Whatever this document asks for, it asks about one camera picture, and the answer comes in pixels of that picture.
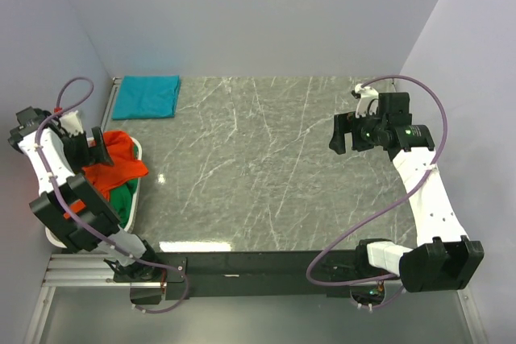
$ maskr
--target cloth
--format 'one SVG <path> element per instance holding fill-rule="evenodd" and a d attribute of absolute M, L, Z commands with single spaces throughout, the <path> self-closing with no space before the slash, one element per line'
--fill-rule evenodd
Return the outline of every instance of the cloth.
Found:
<path fill-rule="evenodd" d="M 136 192 L 138 179 L 129 180 L 110 191 L 110 203 L 120 216 L 120 227 L 124 228 L 131 215 L 132 197 Z"/>
<path fill-rule="evenodd" d="M 110 154 L 114 165 L 95 164 L 90 167 L 84 167 L 82 170 L 85 173 L 86 179 L 110 201 L 111 190 L 125 185 L 130 180 L 146 176 L 148 169 L 141 160 L 136 159 L 133 151 L 134 144 L 127 133 L 109 131 L 104 132 L 103 136 L 107 152 Z M 125 193 L 117 193 L 118 196 L 127 197 Z M 78 201 L 71 206 L 75 213 L 84 208 L 82 201 Z M 131 212 L 131 203 L 127 211 Z"/>
<path fill-rule="evenodd" d="M 181 82 L 174 77 L 124 77 L 112 118 L 167 118 L 176 113 Z"/>

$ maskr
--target black mount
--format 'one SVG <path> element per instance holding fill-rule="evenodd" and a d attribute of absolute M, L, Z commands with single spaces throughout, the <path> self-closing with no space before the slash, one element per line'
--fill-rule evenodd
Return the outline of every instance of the black mount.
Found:
<path fill-rule="evenodd" d="M 38 129 L 40 123 L 43 120 L 50 116 L 51 113 L 48 110 L 42 110 L 39 108 L 33 108 L 29 106 L 24 110 L 19 111 L 16 114 L 16 119 L 18 120 L 18 126 L 10 130 L 10 137 L 8 139 L 9 144 L 18 152 L 22 153 L 19 149 L 18 144 L 23 140 L 23 138 L 29 135 L 32 132 L 35 132 Z M 48 123 L 47 128 L 52 129 L 56 132 L 60 137 L 65 136 L 66 132 L 61 127 L 60 122 L 58 120 L 54 120 Z"/>
<path fill-rule="evenodd" d="M 158 259 L 156 252 L 151 247 L 151 245 L 149 245 L 145 240 L 142 240 L 142 243 L 145 246 L 145 252 L 139 258 L 143 261 L 159 263 L 160 260 Z M 145 266 L 137 262 L 134 262 L 128 266 L 122 266 L 119 261 L 110 261 L 108 259 L 104 259 L 104 262 L 107 263 L 115 275 L 119 276 L 120 278 L 125 278 L 129 282 L 152 282 L 159 280 L 163 274 L 162 270 L 158 267 Z"/>
<path fill-rule="evenodd" d="M 387 271 L 368 263 L 363 247 L 354 250 L 330 251 L 315 266 L 317 280 L 346 281 L 382 276 Z M 350 291 L 364 286 L 322 287 L 306 279 L 306 268 L 318 251 L 253 251 L 216 253 L 156 253 L 160 262 L 188 275 L 189 297 L 212 296 L 280 296 L 326 294 L 328 297 L 349 297 Z M 177 300 L 184 291 L 183 279 L 175 272 L 167 275 L 166 300 Z M 135 282 L 115 273 L 114 282 Z M 131 301 L 138 305 L 158 304 L 161 291 L 155 288 L 134 288 Z"/>
<path fill-rule="evenodd" d="M 86 134 L 70 135 L 61 139 L 64 145 L 64 155 L 75 173 L 79 173 L 83 167 L 89 167 L 97 163 L 114 165 L 107 152 L 102 131 L 98 126 L 91 129 L 94 136 L 94 144 L 89 145 Z"/>
<path fill-rule="evenodd" d="M 479 241 L 442 242 L 434 238 L 400 259 L 400 277 L 407 292 L 464 289 L 481 260 Z"/>

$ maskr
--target teal towel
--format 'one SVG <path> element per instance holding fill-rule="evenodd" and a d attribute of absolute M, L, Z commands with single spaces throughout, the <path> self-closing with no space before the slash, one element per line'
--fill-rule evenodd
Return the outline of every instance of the teal towel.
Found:
<path fill-rule="evenodd" d="M 173 77 L 124 77 L 112 118 L 167 118 L 176 113 L 181 82 Z"/>

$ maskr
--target marble tabletop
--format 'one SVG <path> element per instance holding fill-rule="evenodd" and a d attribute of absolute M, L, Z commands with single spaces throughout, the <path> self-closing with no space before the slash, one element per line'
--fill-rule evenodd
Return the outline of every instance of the marble tabletop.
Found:
<path fill-rule="evenodd" d="M 386 152 L 336 155 L 333 115 L 356 108 L 352 77 L 184 77 L 175 118 L 109 120 L 140 141 L 133 232 L 157 250 L 322 249 L 405 193 Z M 377 86 L 392 89 L 390 82 Z M 404 204 L 358 230 L 415 247 Z"/>

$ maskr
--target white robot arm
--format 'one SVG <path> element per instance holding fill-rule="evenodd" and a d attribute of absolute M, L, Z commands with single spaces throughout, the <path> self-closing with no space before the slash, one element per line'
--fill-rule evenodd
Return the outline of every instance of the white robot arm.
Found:
<path fill-rule="evenodd" d="M 358 84 L 355 112 L 335 116 L 330 148 L 346 151 L 344 134 L 352 134 L 352 149 L 382 146 L 410 192 L 417 231 L 416 249 L 388 240 L 366 241 L 368 263 L 400 276 L 410 292 L 462 288 L 484 257 L 480 242 L 472 242 L 457 218 L 443 186 L 435 159 L 434 142 L 423 125 L 412 125 L 408 93 L 378 93 Z"/>
<path fill-rule="evenodd" d="M 161 276 L 161 270 L 135 262 L 134 258 L 156 262 L 156 253 L 145 241 L 119 226 L 120 219 L 116 211 L 80 173 L 84 166 L 96 163 L 112 165 L 113 161 L 107 152 L 100 128 L 92 129 L 94 144 L 88 142 L 77 111 L 68 112 L 45 127 L 41 135 L 41 147 L 61 194 L 69 205 L 77 200 L 85 203 L 85 209 L 78 216 L 117 246 L 130 251 L 132 258 L 120 254 L 72 219 L 64 217 L 64 210 L 57 203 L 48 172 L 35 151 L 36 130 L 49 115 L 47 111 L 28 107 L 16 114 L 19 125 L 10 131 L 10 145 L 29 158 L 40 185 L 39 197 L 30 204 L 32 212 L 71 252 L 86 250 L 109 253 L 116 259 L 108 262 L 111 268 L 134 280 L 151 280 Z"/>

